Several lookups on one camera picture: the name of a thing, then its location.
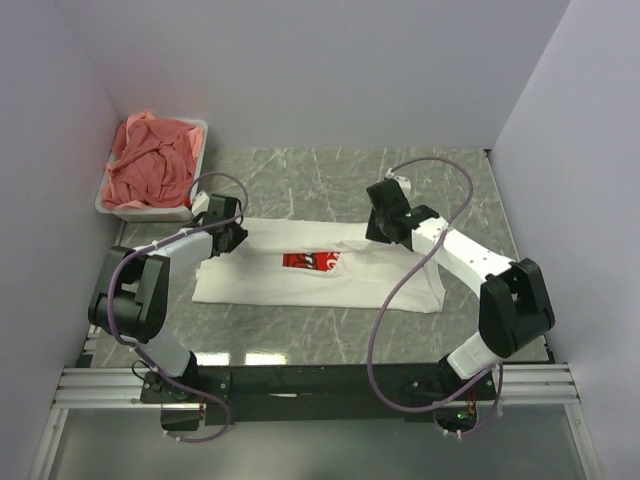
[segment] marble table top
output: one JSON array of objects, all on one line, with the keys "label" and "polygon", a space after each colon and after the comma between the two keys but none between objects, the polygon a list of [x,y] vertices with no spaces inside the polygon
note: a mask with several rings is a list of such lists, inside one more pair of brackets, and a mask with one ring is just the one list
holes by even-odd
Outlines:
[{"label": "marble table top", "polygon": [[[250,193],[248,217],[321,222],[366,222],[365,189],[391,166],[427,155],[452,158],[468,169],[475,195],[454,226],[487,248],[517,252],[485,152],[413,148],[222,149],[207,152],[202,171],[238,176]],[[402,171],[413,185],[409,201],[448,217],[464,199],[464,178],[450,167],[423,162]],[[209,192],[242,198],[229,180],[202,182]],[[128,223],[121,244],[146,245],[174,233],[175,223]],[[441,313],[389,311],[378,335],[378,363],[436,362],[476,330],[478,300],[440,269],[447,289]],[[202,365],[363,363],[376,310],[198,304],[191,301],[195,269],[171,279],[167,323]],[[128,367],[135,354],[101,332],[92,367]],[[511,361],[547,361],[540,337]]]}]

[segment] white plastic basket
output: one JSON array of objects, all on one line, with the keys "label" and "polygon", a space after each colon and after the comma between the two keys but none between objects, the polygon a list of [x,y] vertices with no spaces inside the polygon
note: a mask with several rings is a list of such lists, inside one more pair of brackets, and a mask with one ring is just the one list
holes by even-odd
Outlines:
[{"label": "white plastic basket", "polygon": [[[194,127],[202,127],[204,130],[204,138],[202,139],[202,148],[200,149],[200,154],[198,155],[198,160],[196,162],[196,171],[194,178],[200,175],[200,170],[202,169],[202,159],[204,158],[204,147],[207,143],[207,132],[209,130],[209,126],[207,122],[202,120],[194,120],[191,118],[177,118],[177,120],[181,120],[185,123],[189,123]],[[109,163],[113,163],[116,161],[116,157],[113,153],[109,156]],[[108,210],[102,205],[102,189],[107,184],[108,177],[107,172],[104,172],[102,176],[102,182],[100,183],[100,188],[98,189],[98,195],[96,196],[96,210],[100,213],[107,213],[111,215],[116,215],[120,217],[126,222],[186,222],[192,218],[191,210],[189,210],[185,206],[174,207],[174,208],[147,208],[147,209],[118,209],[118,210]],[[190,193],[191,201],[196,197],[196,192],[198,191],[198,186],[193,187]]]}]

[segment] cable connector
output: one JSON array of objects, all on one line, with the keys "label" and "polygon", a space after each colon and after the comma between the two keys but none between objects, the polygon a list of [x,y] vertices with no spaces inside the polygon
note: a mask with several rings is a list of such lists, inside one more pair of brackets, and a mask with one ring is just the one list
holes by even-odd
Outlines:
[{"label": "cable connector", "polygon": [[407,177],[396,175],[391,171],[391,169],[389,169],[387,170],[387,173],[385,173],[384,178],[393,178],[396,182],[398,182],[398,185],[400,185],[400,188],[405,195],[409,195],[411,193],[411,180],[409,180]]}]

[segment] crumpled red fabric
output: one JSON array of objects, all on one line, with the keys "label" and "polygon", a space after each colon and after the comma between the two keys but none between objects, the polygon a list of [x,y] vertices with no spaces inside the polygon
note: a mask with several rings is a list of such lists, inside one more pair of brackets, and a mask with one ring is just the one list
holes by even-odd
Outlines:
[{"label": "crumpled red fabric", "polygon": [[202,127],[148,110],[129,117],[111,148],[116,161],[106,166],[102,204],[109,210],[183,205],[203,141]]}]

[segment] table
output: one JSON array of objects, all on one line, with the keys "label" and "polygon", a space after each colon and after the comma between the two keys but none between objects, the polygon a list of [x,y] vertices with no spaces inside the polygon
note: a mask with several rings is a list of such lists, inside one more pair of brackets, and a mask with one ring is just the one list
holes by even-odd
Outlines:
[{"label": "table", "polygon": [[[282,148],[208,151],[202,171],[238,176],[250,193],[249,217],[323,222],[366,222],[366,187],[388,168],[419,156],[452,158],[471,174],[475,195],[454,226],[487,248],[517,258],[502,202],[483,150],[427,148]],[[448,217],[466,195],[466,181],[451,167],[423,162],[402,175],[413,185],[409,201]],[[229,180],[208,178],[202,188],[242,198]],[[128,223],[120,244],[145,245],[174,233],[175,223]],[[477,327],[478,300],[441,270],[447,289],[443,311],[389,311],[378,335],[376,362],[436,362]],[[191,301],[195,271],[171,279],[167,324],[201,365],[364,363],[376,310],[197,304]],[[136,355],[101,333],[92,367],[127,367]],[[546,362],[543,337],[511,361]]]}]

